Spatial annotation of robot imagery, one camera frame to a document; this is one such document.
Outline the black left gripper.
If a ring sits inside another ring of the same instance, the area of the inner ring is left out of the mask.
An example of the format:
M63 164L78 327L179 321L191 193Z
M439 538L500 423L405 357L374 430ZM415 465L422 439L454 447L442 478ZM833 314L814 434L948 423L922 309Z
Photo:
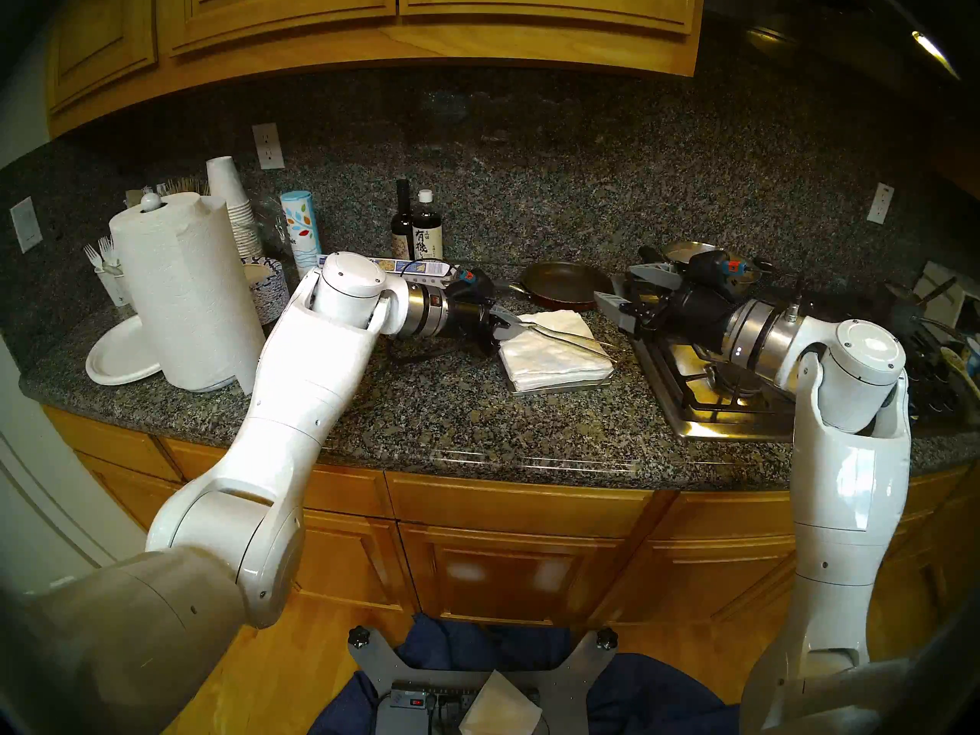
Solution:
M450 299L446 336L476 346L480 353L496 353L500 343L520 336L524 322L500 305Z

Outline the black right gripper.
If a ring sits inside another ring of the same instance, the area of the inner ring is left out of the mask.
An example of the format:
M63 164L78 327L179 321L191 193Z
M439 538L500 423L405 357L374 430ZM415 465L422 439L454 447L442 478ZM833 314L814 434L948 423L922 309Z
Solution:
M675 335L708 351L722 350L729 321L735 313L734 301L703 285L682 286L684 276L672 263L634 265L628 272L644 282L673 291L660 296L656 303L630 302L596 291L597 310L620 333L645 340Z

